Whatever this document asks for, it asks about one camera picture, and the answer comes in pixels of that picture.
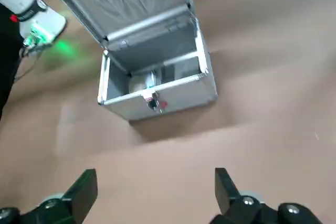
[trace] case latch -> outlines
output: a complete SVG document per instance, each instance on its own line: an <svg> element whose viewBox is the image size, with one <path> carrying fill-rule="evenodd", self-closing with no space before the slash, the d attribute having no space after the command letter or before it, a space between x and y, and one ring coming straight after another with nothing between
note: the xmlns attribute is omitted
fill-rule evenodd
<svg viewBox="0 0 336 224"><path fill-rule="evenodd" d="M144 92L142 97L147 102L148 108L157 113L163 113L164 109L167 107L167 103L165 101L160 101L159 94L156 92Z"/></svg>

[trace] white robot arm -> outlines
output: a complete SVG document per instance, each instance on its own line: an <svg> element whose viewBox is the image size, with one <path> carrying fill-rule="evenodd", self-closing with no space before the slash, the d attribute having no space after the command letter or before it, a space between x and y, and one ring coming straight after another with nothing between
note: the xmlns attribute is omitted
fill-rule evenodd
<svg viewBox="0 0 336 224"><path fill-rule="evenodd" d="M42 0L0 0L19 21L25 47L51 44L66 26L66 19Z"/></svg>

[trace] metal frame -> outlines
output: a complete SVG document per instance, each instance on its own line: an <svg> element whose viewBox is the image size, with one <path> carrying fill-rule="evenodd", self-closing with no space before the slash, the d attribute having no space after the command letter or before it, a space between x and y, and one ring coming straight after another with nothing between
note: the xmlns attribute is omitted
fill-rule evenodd
<svg viewBox="0 0 336 224"><path fill-rule="evenodd" d="M117 102L120 102L120 101L123 101L123 100L131 99L131 98L135 98L135 97L140 97L140 96L142 96L142 94L144 92L159 92L161 90L164 90L164 89L167 89L167 88L170 88L170 87L179 86L181 84L185 84L185 83L189 83L189 82L193 82L193 81L200 81L204 77L207 77L208 67L207 67L207 62L206 62L206 52L205 52L205 48L203 46L203 41L202 40L203 40L202 39L202 34L201 34L200 29L199 29L199 25L197 25L197 37L195 38L197 51L191 52L191 53L183 55L183 56L175 57L173 59L164 61L163 63L160 63L158 65L152 65L152 66L148 67L148 69L152 69L152 68L154 68L156 66L160 66L160 65L166 66L166 65L174 64L174 63L176 63L176 62L178 62L182 59L198 57L199 68L200 68L202 73L195 74L195 75L192 75L192 76L189 76L189 77L185 77L185 78L182 78L182 79L179 79L179 80L171 81L171 82L168 82L168 83L164 83L164 84L152 87L150 89L140 90L140 91L136 91L136 92L133 92L133 93L128 93L128 94L125 94L125 95L122 95L120 97L113 98L113 99L110 99L110 100L107 100L107 88L108 88L108 81L109 81L109 71L110 71L111 59L108 56L109 52L107 50L105 50L104 54L103 54L103 57L102 57L102 64L101 64L99 92L98 92L98 103L101 104L101 105L110 105L110 104L117 103Z"/></svg>
<svg viewBox="0 0 336 224"><path fill-rule="evenodd" d="M66 5L68 5L72 11L72 13L80 20L82 25L87 29L89 33L93 35L95 40L102 45L102 47L107 46L105 39L108 41L115 40L117 38L120 38L122 36L125 36L129 33L132 33L134 31L137 31L140 28L148 27L154 24L157 24L166 18L169 18L170 16L176 16L180 13L183 13L186 10L189 10L191 12L194 12L194 6L193 6L193 0L185 0L186 5L184 6L178 6L168 12L161 13L158 15L155 15L153 17L150 17L146 20L143 20L141 22L138 22L136 24L133 24L129 27L126 27L124 29L121 29L119 31L114 31L109 34L105 34L103 29L100 27L98 22L96 22L85 10L85 8L82 7L81 3L78 0L62 0Z"/></svg>

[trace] brown floor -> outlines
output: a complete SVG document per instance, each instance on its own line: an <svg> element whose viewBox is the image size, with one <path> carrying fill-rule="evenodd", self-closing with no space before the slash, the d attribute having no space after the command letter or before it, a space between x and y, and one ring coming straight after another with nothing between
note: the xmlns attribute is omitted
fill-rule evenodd
<svg viewBox="0 0 336 224"><path fill-rule="evenodd" d="M15 85L0 126L1 206L27 210L95 167L86 223L208 223L214 168L226 167L272 207L296 201L336 221L335 0L194 0L218 101L132 125L97 105L99 45L46 1L69 18L61 39L79 57L50 50Z"/></svg>

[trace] silver metal box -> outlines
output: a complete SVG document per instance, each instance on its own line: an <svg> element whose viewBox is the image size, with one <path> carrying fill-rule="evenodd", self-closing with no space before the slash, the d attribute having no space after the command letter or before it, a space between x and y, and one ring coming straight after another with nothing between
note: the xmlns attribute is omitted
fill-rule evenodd
<svg viewBox="0 0 336 224"><path fill-rule="evenodd" d="M138 120L216 99L192 0L63 1L104 49L100 105Z"/></svg>

